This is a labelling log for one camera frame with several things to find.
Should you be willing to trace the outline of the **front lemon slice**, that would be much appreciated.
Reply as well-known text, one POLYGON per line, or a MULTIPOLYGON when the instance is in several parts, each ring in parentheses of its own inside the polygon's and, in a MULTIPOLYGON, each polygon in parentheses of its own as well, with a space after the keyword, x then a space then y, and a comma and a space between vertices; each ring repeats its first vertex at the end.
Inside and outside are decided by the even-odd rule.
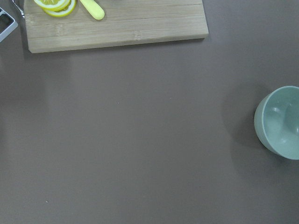
POLYGON ((76 1, 71 0, 65 8, 63 8, 59 11, 51 11, 48 9, 44 9, 43 11, 46 14, 53 16, 53 17, 65 17, 65 16, 68 16, 74 10, 75 6, 76 6, 76 1))

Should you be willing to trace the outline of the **lemon slice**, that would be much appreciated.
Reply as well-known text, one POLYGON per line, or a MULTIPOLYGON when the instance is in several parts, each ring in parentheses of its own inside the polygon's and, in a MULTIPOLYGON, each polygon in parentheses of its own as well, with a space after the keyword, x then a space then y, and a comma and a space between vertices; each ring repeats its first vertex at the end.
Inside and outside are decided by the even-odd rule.
POLYGON ((71 0, 65 8, 63 8, 59 11, 51 11, 48 9, 44 9, 43 11, 46 14, 53 16, 53 17, 65 17, 65 16, 68 16, 74 10, 75 6, 76 6, 76 1, 71 0))
POLYGON ((50 11, 59 11, 70 3, 69 0, 34 0, 34 2, 42 9, 50 11))

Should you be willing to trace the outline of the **rear lemon slice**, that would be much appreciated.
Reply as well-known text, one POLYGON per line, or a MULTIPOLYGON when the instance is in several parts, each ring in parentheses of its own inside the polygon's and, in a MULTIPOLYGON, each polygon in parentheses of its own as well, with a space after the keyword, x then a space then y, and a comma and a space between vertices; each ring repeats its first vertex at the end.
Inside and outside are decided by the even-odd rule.
POLYGON ((69 0, 34 0, 34 2, 42 9, 50 11, 59 11, 70 3, 69 0))

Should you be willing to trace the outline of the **bamboo cutting board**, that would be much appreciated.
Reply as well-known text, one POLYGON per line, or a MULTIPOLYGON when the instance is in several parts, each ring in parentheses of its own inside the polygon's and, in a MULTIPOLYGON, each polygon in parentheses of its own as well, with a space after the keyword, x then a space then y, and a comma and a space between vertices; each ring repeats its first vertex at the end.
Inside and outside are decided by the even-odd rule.
POLYGON ((77 1, 65 17, 47 15, 24 2, 28 49, 32 53, 200 39, 208 36, 200 0, 100 0, 105 16, 94 19, 77 1))

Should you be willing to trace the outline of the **green bowl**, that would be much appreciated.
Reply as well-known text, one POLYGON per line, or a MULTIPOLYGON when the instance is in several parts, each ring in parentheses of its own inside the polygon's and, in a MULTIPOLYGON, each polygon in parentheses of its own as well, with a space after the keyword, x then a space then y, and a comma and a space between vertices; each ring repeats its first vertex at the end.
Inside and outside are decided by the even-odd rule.
POLYGON ((290 160, 299 159, 299 88, 280 87, 257 106, 254 129, 271 152, 290 160))

